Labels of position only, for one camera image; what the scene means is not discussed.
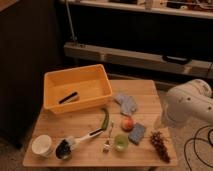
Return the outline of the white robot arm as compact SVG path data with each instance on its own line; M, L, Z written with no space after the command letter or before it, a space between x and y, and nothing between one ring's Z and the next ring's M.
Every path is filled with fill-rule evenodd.
M165 126L183 127L190 117L213 124L213 90L201 79L175 86L166 93L161 121Z

